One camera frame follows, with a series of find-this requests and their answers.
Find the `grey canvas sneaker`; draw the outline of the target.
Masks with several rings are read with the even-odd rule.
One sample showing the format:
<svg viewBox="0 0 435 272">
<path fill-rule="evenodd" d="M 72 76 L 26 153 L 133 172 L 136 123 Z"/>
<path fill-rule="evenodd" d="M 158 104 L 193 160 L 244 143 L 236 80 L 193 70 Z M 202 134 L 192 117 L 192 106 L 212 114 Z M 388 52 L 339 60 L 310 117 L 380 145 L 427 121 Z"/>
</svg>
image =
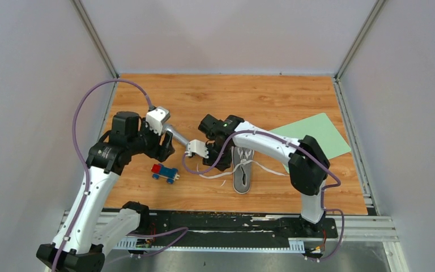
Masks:
<svg viewBox="0 0 435 272">
<path fill-rule="evenodd" d="M 238 163 L 237 153 L 232 149 L 232 165 Z M 233 174 L 233 188 L 238 194 L 246 194 L 250 190 L 251 166 L 244 166 L 244 173 L 240 170 Z"/>
</svg>

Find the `white shoelace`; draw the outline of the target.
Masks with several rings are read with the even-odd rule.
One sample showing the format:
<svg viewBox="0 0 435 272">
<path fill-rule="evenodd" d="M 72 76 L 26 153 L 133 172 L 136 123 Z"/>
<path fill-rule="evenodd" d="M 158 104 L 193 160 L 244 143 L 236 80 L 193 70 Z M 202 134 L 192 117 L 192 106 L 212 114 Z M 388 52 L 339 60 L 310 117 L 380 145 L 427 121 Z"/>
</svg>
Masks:
<svg viewBox="0 0 435 272">
<path fill-rule="evenodd" d="M 257 166 L 259 166 L 260 168 L 262 168 L 264 171 L 268 172 L 268 173 L 272 173 L 273 175 L 277 175 L 277 176 L 289 176 L 289 174 L 285 174 L 285 173 L 280 173 L 274 170 L 271 170 L 267 167 L 265 167 L 264 165 L 260 164 L 259 162 L 253 160 L 254 157 L 254 150 L 248 149 L 248 148 L 242 148 L 242 147 L 235 147 L 233 149 L 233 151 L 235 151 L 237 153 L 237 157 L 238 157 L 238 163 L 233 166 L 233 170 L 230 172 L 223 172 L 221 174 L 218 175 L 213 175 L 213 176 L 205 176 L 203 174 L 199 174 L 200 177 L 203 177 L 204 179 L 217 179 L 223 176 L 228 176 L 228 175 L 233 175 L 236 171 L 241 171 L 242 173 L 244 173 L 244 166 L 251 166 L 251 163 L 256 164 Z"/>
</svg>

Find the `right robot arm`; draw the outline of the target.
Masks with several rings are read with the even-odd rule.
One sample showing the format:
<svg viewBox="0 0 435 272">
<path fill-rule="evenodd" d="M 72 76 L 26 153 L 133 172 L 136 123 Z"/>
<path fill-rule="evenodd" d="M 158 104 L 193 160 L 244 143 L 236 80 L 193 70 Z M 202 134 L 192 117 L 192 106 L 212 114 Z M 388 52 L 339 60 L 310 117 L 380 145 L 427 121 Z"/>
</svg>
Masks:
<svg viewBox="0 0 435 272">
<path fill-rule="evenodd" d="M 259 152 L 286 165 L 292 187 L 301 193 L 302 232 L 313 237 L 323 230 L 325 181 L 329 176 L 334 179 L 336 176 L 329 170 L 330 162 L 315 138 L 280 136 L 234 115 L 218 120 L 208 114 L 198 130 L 207 138 L 199 155 L 202 163 L 210 168 L 219 171 L 230 168 L 232 151 L 237 147 Z"/>
</svg>

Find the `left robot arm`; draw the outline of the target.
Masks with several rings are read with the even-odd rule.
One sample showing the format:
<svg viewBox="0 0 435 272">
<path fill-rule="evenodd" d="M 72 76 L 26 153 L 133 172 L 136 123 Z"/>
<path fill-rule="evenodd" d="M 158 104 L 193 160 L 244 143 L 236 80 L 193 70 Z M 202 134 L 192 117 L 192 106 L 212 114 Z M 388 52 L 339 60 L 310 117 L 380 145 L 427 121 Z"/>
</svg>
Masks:
<svg viewBox="0 0 435 272">
<path fill-rule="evenodd" d="M 128 201 L 99 231 L 95 227 L 105 201 L 134 155 L 145 154 L 164 162 L 174 153 L 173 133 L 165 129 L 170 113 L 157 107 L 145 117 L 118 112 L 106 131 L 89 149 L 78 153 L 84 177 L 72 208 L 50 244 L 41 244 L 36 257 L 51 271 L 101 271 L 108 253 L 128 234 L 146 233 L 150 209 Z"/>
</svg>

